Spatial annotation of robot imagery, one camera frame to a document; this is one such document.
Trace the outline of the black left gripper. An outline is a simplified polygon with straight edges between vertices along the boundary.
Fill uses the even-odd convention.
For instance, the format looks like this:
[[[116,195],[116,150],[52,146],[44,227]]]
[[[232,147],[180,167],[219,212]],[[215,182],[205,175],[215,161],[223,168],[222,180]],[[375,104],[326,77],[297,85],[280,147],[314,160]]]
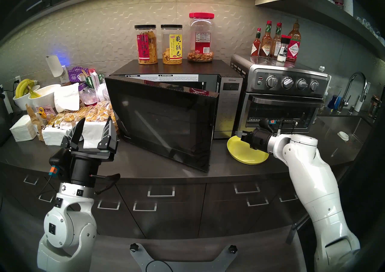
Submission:
[[[98,175],[98,169],[103,162],[112,162],[117,152],[118,140],[115,125],[111,117],[102,131],[102,137],[97,145],[99,152],[80,152],[78,151],[79,141],[82,137],[85,118],[82,118],[70,130],[68,135],[62,139],[61,148],[70,149],[72,162],[70,165],[70,183],[89,188],[95,188],[97,179],[103,179],[110,182],[105,188],[111,188],[118,181],[118,174],[102,176]]]

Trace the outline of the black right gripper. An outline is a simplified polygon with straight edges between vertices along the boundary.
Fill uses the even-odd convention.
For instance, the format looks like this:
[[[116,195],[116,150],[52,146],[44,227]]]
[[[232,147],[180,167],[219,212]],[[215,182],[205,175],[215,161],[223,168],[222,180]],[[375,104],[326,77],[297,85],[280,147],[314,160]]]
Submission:
[[[273,135],[273,131],[265,128],[256,128],[252,132],[241,132],[241,141],[247,143],[250,148],[268,152],[268,143]]]

